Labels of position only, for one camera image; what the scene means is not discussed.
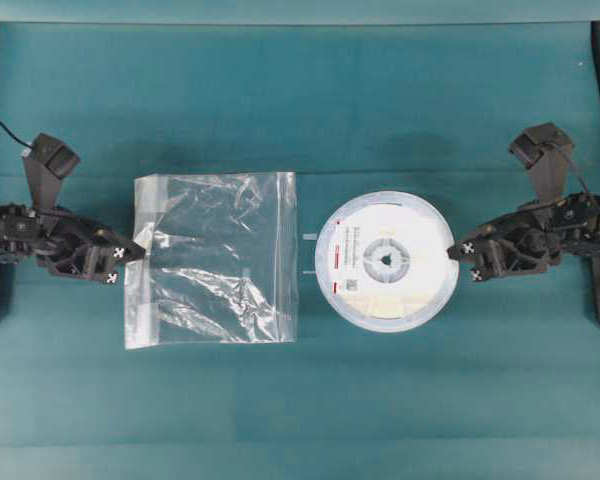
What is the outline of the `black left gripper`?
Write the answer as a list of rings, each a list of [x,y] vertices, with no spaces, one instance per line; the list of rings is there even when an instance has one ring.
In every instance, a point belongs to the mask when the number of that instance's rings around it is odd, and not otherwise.
[[[37,265],[51,275],[78,280],[118,281],[117,261],[137,261],[146,250],[135,243],[118,245],[118,234],[105,224],[66,209],[33,210],[38,233],[32,243]]]

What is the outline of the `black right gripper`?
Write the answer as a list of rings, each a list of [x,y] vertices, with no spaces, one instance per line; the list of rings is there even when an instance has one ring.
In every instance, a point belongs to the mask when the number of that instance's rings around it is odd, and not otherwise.
[[[472,260],[474,282],[545,273],[562,260],[560,240],[552,231],[556,204],[531,202],[484,223],[472,241],[447,249],[451,260]]]

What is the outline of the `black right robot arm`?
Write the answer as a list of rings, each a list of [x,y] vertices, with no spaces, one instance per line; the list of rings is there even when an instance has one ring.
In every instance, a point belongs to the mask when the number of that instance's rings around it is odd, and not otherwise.
[[[564,253],[600,261],[600,196],[570,194],[552,203],[532,201],[492,219],[447,249],[471,265],[474,282],[540,274]]]

